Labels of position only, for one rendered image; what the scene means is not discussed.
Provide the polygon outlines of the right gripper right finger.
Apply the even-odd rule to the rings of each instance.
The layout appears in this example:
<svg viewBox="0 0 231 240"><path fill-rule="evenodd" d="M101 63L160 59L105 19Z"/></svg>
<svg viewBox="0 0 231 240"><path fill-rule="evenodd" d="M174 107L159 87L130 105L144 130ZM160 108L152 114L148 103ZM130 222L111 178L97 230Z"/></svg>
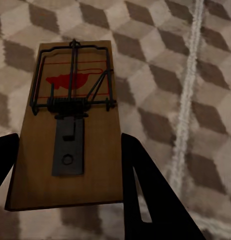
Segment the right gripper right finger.
<svg viewBox="0 0 231 240"><path fill-rule="evenodd" d="M140 141L121 134L125 240L207 240ZM142 221L135 169L152 223Z"/></svg>

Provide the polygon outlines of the mousetrap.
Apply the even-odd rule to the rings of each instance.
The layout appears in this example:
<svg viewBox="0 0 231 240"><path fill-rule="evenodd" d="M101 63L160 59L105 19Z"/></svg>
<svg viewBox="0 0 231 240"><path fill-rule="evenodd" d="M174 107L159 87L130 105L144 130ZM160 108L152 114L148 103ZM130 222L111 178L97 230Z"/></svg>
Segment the mousetrap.
<svg viewBox="0 0 231 240"><path fill-rule="evenodd" d="M5 211L123 203L111 40L40 43Z"/></svg>

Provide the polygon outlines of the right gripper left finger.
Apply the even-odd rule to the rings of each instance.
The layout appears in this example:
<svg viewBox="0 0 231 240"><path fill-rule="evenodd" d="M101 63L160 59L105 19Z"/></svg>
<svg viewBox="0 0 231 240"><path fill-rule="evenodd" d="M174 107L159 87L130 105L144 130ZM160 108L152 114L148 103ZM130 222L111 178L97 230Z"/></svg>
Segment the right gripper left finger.
<svg viewBox="0 0 231 240"><path fill-rule="evenodd" d="M17 133L0 137L0 186L14 165L19 140Z"/></svg>

